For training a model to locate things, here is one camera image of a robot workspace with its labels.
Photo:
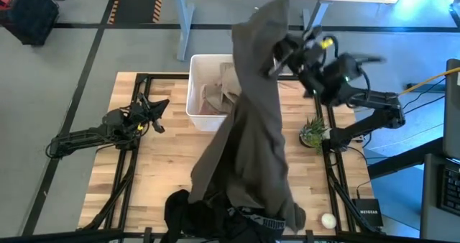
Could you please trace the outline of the black Netgear network switch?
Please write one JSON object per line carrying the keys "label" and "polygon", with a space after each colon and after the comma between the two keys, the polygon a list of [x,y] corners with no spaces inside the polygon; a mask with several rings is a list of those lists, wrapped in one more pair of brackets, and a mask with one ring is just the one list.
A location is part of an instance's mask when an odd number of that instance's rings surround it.
{"label": "black Netgear network switch", "polygon": [[355,198],[354,205],[371,226],[383,227],[382,212],[379,201],[375,198]]}

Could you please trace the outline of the black crate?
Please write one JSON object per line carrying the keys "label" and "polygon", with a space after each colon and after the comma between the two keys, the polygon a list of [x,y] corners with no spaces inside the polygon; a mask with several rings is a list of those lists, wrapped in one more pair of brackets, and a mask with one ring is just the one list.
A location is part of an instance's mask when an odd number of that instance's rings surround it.
{"label": "black crate", "polygon": [[23,45],[43,46],[58,17],[52,0],[12,0],[0,9],[0,26]]}

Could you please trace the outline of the hazard-striped black floor mat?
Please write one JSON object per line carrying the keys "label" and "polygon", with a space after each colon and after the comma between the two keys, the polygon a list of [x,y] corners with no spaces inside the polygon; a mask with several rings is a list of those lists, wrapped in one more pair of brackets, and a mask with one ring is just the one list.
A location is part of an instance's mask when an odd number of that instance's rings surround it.
{"label": "hazard-striped black floor mat", "polygon": [[114,0],[109,24],[156,24],[160,21],[162,0]]}

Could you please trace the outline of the potted succulent plant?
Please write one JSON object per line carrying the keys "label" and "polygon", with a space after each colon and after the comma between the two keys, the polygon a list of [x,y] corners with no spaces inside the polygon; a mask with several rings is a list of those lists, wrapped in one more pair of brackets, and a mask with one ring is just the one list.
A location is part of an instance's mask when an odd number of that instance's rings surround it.
{"label": "potted succulent plant", "polygon": [[307,119],[299,133],[300,143],[307,148],[314,149],[318,155],[323,154],[322,141],[327,131],[324,121],[320,117]]}

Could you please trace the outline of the black floor beam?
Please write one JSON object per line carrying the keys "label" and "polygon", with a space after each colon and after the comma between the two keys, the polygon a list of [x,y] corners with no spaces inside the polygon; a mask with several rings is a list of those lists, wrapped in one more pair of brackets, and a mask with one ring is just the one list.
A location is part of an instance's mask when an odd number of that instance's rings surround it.
{"label": "black floor beam", "polygon": [[415,165],[421,165],[424,163],[426,155],[441,154],[442,152],[443,137],[440,137],[421,146],[400,153],[399,155],[371,164],[368,167],[369,178],[373,180]]}

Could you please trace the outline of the dark grey monitor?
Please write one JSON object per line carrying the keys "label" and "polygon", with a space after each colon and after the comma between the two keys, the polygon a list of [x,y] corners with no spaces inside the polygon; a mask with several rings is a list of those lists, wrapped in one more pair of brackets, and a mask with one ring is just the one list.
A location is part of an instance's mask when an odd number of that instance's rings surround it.
{"label": "dark grey monitor", "polygon": [[443,151],[460,160],[460,71],[446,76]]}

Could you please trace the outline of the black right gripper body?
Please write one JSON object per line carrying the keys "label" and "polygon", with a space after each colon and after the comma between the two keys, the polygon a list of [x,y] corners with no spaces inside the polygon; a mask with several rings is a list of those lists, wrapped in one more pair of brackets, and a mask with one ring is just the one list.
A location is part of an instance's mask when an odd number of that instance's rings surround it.
{"label": "black right gripper body", "polygon": [[319,83],[319,58],[325,49],[316,39],[321,33],[322,29],[310,29],[302,35],[287,34],[282,41],[282,66],[299,77],[302,83]]}

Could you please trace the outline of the beige garment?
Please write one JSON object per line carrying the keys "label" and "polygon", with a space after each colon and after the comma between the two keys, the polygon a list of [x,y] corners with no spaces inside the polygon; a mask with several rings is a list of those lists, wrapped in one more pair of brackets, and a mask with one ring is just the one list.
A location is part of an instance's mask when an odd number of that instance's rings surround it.
{"label": "beige garment", "polygon": [[221,63],[216,78],[201,86],[200,115],[226,115],[242,92],[233,63]]}

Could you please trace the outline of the black aluminium frame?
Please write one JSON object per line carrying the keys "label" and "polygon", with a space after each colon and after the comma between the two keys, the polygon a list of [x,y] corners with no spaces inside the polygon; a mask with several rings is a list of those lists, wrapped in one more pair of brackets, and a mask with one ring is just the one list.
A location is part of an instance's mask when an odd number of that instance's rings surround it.
{"label": "black aluminium frame", "polygon": [[[158,77],[162,79],[173,79],[170,76],[173,74],[154,74],[154,73],[138,73],[136,80],[134,82],[132,102],[134,100],[134,94],[139,91],[139,88],[142,83],[144,83],[144,95],[147,99],[150,96],[150,89],[152,86],[152,81]],[[116,172],[114,177],[114,184],[111,192],[110,198],[107,200],[103,208],[95,215],[94,219],[85,227],[76,229],[75,231],[54,233],[54,234],[38,234],[38,235],[26,235],[20,237],[7,237],[0,238],[0,243],[104,243],[109,241],[118,240],[120,242],[123,239],[127,238],[139,238],[143,237],[144,243],[153,243],[155,239],[159,239],[165,235],[165,233],[153,233],[151,227],[146,227],[143,233],[134,233],[125,231],[125,221],[127,219],[128,210],[129,210],[129,198],[131,196],[131,189],[136,175],[136,166],[137,159],[139,155],[139,149],[142,143],[142,138],[140,138],[137,146],[132,150],[120,150],[118,164],[116,166]],[[128,151],[132,152],[131,160],[129,167],[126,169],[126,173],[121,178],[121,172],[123,171],[124,158]],[[446,241],[436,241],[431,239],[414,239],[410,237],[394,237],[388,236],[380,233],[375,228],[370,227],[366,220],[360,215],[359,211],[356,210],[356,206],[353,203],[349,202],[348,196],[344,189],[341,187],[341,182],[336,182],[334,179],[334,172],[331,169],[328,161],[325,160],[325,180],[327,180],[329,198],[331,202],[331,210],[338,211],[338,206],[334,202],[336,200],[336,194],[338,193],[344,202],[346,211],[352,213],[352,218],[361,219],[359,220],[360,226],[363,226],[364,230],[369,232],[352,232],[352,231],[342,231],[340,228],[335,229],[335,235],[325,235],[325,236],[315,236],[311,230],[305,230],[305,235],[295,236],[287,235],[286,237],[282,236],[280,239],[288,240],[292,238],[293,240],[304,240],[304,242],[315,242],[315,241],[332,241],[332,242],[345,242],[345,243],[416,243],[418,240],[420,243],[452,243]],[[120,210],[119,216],[119,226],[116,228],[111,228],[110,224],[112,221],[112,216],[115,212],[115,205],[119,199],[119,196],[123,194],[123,201]]]}

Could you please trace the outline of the black keyboard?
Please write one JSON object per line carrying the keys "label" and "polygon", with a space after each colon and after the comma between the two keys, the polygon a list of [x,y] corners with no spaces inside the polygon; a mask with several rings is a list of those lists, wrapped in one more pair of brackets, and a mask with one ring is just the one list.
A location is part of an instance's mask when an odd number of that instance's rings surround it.
{"label": "black keyboard", "polygon": [[460,165],[447,164],[438,168],[438,207],[460,216]]}

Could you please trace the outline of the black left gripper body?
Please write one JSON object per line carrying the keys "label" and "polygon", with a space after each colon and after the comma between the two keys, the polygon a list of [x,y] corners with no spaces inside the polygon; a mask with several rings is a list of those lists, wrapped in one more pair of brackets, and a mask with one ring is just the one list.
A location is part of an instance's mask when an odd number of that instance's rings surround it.
{"label": "black left gripper body", "polygon": [[129,130],[147,131],[153,117],[154,102],[151,102],[143,93],[137,94],[137,100],[129,105]]}

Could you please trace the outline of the black hooded garment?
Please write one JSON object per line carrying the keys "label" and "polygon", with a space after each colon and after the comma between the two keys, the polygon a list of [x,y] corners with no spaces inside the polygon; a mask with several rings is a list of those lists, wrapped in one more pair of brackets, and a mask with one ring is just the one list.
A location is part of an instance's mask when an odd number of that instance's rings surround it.
{"label": "black hooded garment", "polygon": [[190,193],[179,190],[165,202],[164,220],[167,232],[160,243],[176,243],[182,234],[204,239],[221,239],[226,235],[229,200],[223,193],[215,193],[193,203]]}

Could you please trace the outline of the dark grey garment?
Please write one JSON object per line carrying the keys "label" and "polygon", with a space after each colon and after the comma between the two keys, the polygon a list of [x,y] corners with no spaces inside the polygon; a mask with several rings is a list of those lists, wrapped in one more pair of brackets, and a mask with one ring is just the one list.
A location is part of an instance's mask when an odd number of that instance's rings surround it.
{"label": "dark grey garment", "polygon": [[298,232],[305,211],[288,183],[285,138],[273,49],[288,30],[290,0],[272,0],[232,27],[241,94],[191,172],[189,203],[224,194],[234,207],[262,208]]}

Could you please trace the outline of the white ball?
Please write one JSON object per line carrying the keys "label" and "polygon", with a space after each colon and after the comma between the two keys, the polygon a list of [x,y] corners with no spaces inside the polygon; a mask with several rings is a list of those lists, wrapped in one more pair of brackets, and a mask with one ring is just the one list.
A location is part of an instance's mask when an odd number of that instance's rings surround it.
{"label": "white ball", "polygon": [[337,219],[333,214],[324,213],[321,216],[321,223],[326,229],[335,229],[337,226]]}

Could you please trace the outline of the white plastic bin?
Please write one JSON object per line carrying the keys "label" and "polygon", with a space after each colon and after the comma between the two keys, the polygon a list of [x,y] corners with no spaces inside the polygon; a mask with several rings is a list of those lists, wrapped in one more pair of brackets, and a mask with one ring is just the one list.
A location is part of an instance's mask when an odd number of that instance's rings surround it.
{"label": "white plastic bin", "polygon": [[191,58],[186,114],[196,129],[215,132],[241,92],[232,55],[200,54]]}

